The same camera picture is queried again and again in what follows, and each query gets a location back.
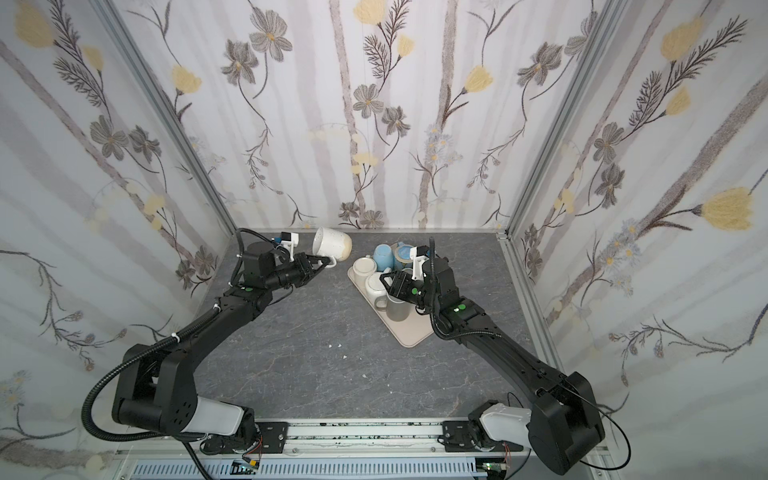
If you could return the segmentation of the cream yellow mug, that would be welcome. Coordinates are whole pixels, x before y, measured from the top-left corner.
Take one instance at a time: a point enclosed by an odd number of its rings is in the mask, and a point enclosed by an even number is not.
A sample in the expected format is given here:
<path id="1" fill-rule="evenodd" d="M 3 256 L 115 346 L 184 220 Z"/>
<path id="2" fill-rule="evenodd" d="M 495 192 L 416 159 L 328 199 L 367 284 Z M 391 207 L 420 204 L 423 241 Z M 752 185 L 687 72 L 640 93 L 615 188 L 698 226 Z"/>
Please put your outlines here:
<path id="1" fill-rule="evenodd" d="M 346 261 L 352 250 L 351 237 L 341 231 L 327 227 L 319 228 L 312 243 L 312 254 L 330 259 L 328 268 L 334 268 L 339 262 Z"/>

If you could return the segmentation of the large grey mug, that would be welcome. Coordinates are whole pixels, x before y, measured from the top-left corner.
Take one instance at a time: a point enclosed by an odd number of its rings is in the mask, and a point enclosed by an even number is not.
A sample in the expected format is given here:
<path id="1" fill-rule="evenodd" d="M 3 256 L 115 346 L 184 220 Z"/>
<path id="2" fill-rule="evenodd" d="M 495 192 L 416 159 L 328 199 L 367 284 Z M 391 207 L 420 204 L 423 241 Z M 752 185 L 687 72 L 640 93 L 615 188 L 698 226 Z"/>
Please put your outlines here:
<path id="1" fill-rule="evenodd" d="M 404 300 L 400 300 L 396 297 L 393 297 L 390 294 L 388 294 L 386 298 L 387 298 L 387 303 L 385 307 L 385 312 L 387 317 L 391 321 L 402 322 L 409 317 L 411 311 L 413 310 L 412 304 Z"/>

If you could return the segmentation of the blue butterfly mug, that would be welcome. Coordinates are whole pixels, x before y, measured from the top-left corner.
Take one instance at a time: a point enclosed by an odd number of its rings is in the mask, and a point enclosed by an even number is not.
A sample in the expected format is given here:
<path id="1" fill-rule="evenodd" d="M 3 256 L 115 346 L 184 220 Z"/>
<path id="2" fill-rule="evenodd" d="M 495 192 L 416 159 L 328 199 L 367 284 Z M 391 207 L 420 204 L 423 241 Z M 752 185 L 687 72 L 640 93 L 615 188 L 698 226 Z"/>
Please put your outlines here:
<path id="1" fill-rule="evenodd" d="M 400 271 L 413 266 L 413 259 L 411 258 L 411 250 L 413 248 L 413 245 L 404 242 L 397 242 L 391 245 L 394 270 Z"/>

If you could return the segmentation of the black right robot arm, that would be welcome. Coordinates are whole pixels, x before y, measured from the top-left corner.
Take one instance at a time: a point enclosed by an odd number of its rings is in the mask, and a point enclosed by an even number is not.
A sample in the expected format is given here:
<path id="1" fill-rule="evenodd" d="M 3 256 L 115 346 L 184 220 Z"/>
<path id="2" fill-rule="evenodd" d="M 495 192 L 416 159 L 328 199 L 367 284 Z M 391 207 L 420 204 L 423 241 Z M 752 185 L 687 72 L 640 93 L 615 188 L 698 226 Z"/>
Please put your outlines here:
<path id="1" fill-rule="evenodd" d="M 501 403 L 482 411 L 479 422 L 489 439 L 532 449 L 559 475 L 605 439 L 589 381 L 578 372 L 562 373 L 506 335 L 481 306 L 459 292 L 447 259 L 427 259 L 418 280 L 399 271 L 383 274 L 381 284 L 392 297 L 428 314 L 439 338 L 475 351 L 525 396 L 524 422 L 516 427 L 502 424 Z"/>

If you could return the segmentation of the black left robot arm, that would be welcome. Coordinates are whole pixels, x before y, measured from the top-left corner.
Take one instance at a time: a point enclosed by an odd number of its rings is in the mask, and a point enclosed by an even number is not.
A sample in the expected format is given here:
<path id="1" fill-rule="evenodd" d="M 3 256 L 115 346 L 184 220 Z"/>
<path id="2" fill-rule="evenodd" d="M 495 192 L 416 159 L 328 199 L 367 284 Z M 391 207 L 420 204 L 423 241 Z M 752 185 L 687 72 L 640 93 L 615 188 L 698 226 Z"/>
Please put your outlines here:
<path id="1" fill-rule="evenodd" d="M 255 442 L 251 408 L 199 395 L 195 372 L 230 335 L 272 304 L 275 292 L 308 284 L 337 261 L 330 256 L 289 253 L 270 241 L 240 248 L 228 289 L 204 315 L 152 345 L 129 350 L 118 375 L 113 420 L 148 436 L 188 439 L 211 435 Z"/>

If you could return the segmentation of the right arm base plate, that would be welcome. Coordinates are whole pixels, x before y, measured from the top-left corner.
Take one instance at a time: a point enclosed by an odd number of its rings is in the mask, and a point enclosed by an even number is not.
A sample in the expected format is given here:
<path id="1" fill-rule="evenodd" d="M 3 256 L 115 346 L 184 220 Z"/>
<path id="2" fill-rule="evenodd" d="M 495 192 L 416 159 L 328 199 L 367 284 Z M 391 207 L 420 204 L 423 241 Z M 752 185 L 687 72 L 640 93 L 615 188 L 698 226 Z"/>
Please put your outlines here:
<path id="1" fill-rule="evenodd" d="M 504 443 L 491 440 L 480 424 L 470 420 L 445 420 L 438 442 L 449 453 L 493 452 L 505 453 Z"/>

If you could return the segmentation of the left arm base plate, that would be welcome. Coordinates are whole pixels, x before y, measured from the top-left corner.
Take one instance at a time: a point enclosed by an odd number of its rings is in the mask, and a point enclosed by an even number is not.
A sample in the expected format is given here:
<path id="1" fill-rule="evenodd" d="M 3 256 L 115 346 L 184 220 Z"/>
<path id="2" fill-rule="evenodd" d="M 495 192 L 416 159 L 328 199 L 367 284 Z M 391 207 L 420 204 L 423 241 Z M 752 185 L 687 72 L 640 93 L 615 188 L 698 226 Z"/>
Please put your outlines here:
<path id="1" fill-rule="evenodd" d="M 200 444 L 205 455 L 281 454 L 288 433 L 288 422 L 248 421 L 234 436 L 210 435 Z"/>

